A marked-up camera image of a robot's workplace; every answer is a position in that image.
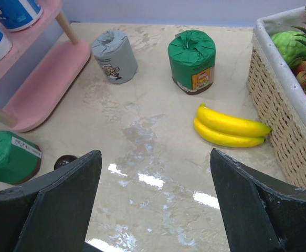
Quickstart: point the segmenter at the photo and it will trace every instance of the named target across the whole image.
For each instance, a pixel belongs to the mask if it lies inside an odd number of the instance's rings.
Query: gray wrapped roll
[[[121,84],[135,75],[138,63],[124,32],[105,31],[93,42],[92,52],[111,83]]]

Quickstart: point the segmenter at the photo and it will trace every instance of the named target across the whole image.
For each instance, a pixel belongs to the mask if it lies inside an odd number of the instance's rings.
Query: pink rack
[[[91,54],[89,44],[77,37],[61,11],[61,0],[39,2],[44,12],[32,27],[6,33],[13,47],[0,60],[0,79],[54,19],[70,40],[52,48],[5,108],[0,109],[0,122],[17,132],[32,130],[49,117]]]

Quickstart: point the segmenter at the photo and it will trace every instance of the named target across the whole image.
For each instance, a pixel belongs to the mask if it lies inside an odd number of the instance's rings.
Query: plastic banana
[[[205,107],[202,103],[197,110],[197,118],[212,130],[243,137],[261,137],[269,134],[267,125],[247,119],[232,117]]]
[[[237,136],[215,131],[203,125],[198,118],[194,120],[194,127],[198,134],[206,141],[227,147],[254,147],[265,141],[265,137],[263,136]]]

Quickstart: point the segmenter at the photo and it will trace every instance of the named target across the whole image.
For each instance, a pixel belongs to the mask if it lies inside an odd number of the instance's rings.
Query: custard apple
[[[278,51],[281,53],[282,57],[291,69],[294,69],[302,62],[302,60],[296,60],[293,64],[291,64],[295,55],[306,51],[306,46],[304,46],[300,42],[295,41],[295,39],[301,39],[306,41],[306,38],[296,36],[297,34],[303,33],[301,33],[300,31],[288,30],[284,31],[283,33],[274,34],[271,37]]]

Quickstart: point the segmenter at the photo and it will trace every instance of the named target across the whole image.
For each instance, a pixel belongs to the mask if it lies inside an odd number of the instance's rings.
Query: green wrapper
[[[9,131],[0,131],[0,181],[19,184],[35,175],[40,167],[39,147]]]
[[[168,54],[175,83],[194,95],[214,81],[216,46],[203,31],[186,30],[169,44]]]

